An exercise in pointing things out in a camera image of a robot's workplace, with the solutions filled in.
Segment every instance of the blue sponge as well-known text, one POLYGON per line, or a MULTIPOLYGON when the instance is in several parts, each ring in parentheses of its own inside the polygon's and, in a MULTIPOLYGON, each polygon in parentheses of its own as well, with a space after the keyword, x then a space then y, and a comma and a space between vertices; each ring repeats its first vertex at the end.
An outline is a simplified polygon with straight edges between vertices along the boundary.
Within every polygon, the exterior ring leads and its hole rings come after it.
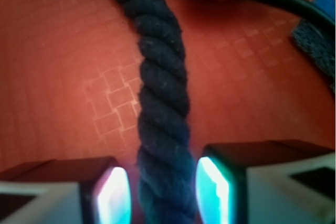
MULTIPOLYGON (((313 4, 335 20, 335 0, 313 0, 313 4)), ((333 83, 335 93, 335 41, 306 20, 301 20, 292 32, 295 43, 308 54, 333 83)))

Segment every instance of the red tiled floor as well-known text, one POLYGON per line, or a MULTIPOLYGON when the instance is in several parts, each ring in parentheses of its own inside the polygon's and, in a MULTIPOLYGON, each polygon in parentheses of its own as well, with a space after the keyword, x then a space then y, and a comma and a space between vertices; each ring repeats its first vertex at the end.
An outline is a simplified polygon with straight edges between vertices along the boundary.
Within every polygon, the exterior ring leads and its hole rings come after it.
MULTIPOLYGON (((195 158, 220 141, 334 148, 333 94, 289 38, 298 17, 246 0, 167 3, 183 29, 195 158)), ((0 170, 110 154, 132 171, 135 202, 142 56, 121 7, 1 0, 0 13, 0 170)))

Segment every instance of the blue light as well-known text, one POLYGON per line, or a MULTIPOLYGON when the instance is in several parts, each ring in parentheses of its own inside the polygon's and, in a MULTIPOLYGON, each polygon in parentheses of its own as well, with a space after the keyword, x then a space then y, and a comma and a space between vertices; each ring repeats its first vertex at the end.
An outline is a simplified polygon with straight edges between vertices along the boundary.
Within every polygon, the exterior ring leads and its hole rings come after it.
POLYGON ((126 171, 115 167, 97 196, 100 224, 131 222, 131 193, 126 171))
POLYGON ((229 182, 208 157, 197 164, 196 197, 203 223, 229 224, 229 182))

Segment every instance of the rope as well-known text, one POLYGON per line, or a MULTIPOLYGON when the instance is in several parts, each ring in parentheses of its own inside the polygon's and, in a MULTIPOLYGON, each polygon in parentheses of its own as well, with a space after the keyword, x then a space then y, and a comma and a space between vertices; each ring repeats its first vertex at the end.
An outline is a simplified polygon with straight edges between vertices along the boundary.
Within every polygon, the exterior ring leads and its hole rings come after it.
POLYGON ((188 151, 190 105, 180 26, 165 0, 117 2, 142 36, 138 197, 146 223, 193 223, 195 163, 188 151))

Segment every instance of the navy blue rope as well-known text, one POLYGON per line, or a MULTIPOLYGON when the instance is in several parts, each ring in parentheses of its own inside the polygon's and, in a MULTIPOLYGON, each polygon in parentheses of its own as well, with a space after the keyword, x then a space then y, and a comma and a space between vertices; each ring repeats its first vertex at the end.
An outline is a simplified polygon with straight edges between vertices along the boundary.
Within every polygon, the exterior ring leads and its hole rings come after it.
POLYGON ((165 0, 117 2, 142 36, 139 48, 145 57, 140 67, 138 197, 146 223, 193 223, 195 163, 188 151, 190 105, 180 26, 165 0))

